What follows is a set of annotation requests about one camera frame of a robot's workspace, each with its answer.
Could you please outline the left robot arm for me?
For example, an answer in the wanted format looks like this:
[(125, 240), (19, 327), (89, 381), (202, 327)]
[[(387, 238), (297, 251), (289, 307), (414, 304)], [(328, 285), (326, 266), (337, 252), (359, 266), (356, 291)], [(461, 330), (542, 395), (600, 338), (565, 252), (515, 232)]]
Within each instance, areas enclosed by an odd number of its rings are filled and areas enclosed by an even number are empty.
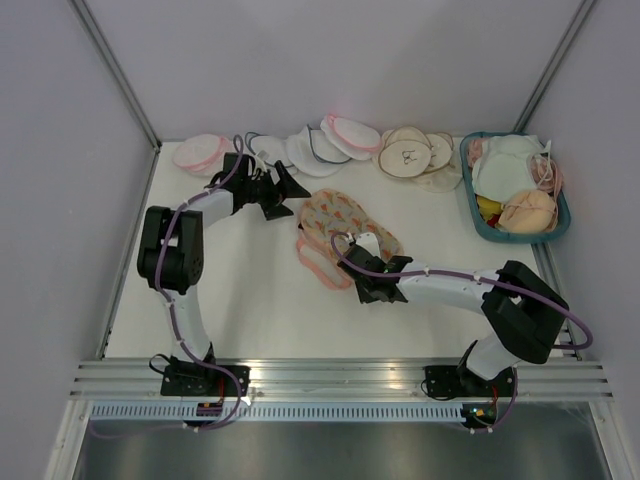
[(218, 384), (214, 347), (205, 331), (197, 285), (205, 266), (204, 232), (214, 223), (257, 205), (267, 221), (294, 212), (288, 199), (307, 199), (300, 185), (280, 161), (276, 174), (258, 159), (241, 153), (224, 155), (222, 168), (204, 189), (174, 209), (146, 210), (137, 257), (138, 275), (164, 300), (175, 347), (172, 356), (190, 364), (184, 385), (206, 396)]

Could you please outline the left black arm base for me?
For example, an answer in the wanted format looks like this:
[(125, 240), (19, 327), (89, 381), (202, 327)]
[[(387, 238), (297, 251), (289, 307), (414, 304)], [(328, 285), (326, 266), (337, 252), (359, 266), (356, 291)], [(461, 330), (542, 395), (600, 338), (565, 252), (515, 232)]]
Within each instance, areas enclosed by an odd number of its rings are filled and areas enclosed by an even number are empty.
[(162, 376), (160, 392), (172, 397), (236, 397), (247, 395), (250, 367), (220, 365), (228, 374), (195, 363), (157, 354), (148, 362), (151, 371)]

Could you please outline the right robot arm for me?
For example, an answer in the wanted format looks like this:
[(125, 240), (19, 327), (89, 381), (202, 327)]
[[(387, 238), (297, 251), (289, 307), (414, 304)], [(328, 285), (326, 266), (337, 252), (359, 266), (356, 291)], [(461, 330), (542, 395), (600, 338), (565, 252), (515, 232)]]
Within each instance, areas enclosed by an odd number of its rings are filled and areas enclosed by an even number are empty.
[(467, 348), (455, 367), (459, 388), (478, 395), (521, 362), (543, 365), (557, 348), (567, 303), (529, 267), (509, 260), (498, 270), (431, 269), (409, 256), (388, 261), (352, 244), (338, 266), (353, 280), (359, 300), (439, 303), (480, 315), (491, 333)]

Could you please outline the floral patterned laundry bag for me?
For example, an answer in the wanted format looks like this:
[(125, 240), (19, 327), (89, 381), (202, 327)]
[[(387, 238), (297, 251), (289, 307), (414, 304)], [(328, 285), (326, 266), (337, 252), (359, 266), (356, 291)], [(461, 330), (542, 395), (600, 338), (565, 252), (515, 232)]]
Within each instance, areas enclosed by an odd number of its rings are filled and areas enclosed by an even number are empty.
[(300, 263), (328, 289), (349, 289), (352, 280), (337, 266), (338, 257), (331, 246), (335, 232), (353, 236), (373, 234), (383, 260), (403, 255), (401, 242), (346, 193), (321, 189), (303, 203), (298, 214), (296, 251)]

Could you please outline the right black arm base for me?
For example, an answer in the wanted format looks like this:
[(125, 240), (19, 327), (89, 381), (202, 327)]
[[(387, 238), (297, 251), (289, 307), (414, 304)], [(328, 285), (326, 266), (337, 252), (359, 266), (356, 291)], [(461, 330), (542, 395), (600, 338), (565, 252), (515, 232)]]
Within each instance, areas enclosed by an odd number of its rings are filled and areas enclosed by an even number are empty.
[(432, 399), (449, 401), (462, 398), (491, 399), (510, 397), (514, 392), (515, 370), (507, 368), (494, 379), (485, 380), (467, 368), (454, 365), (424, 367), (422, 386)]

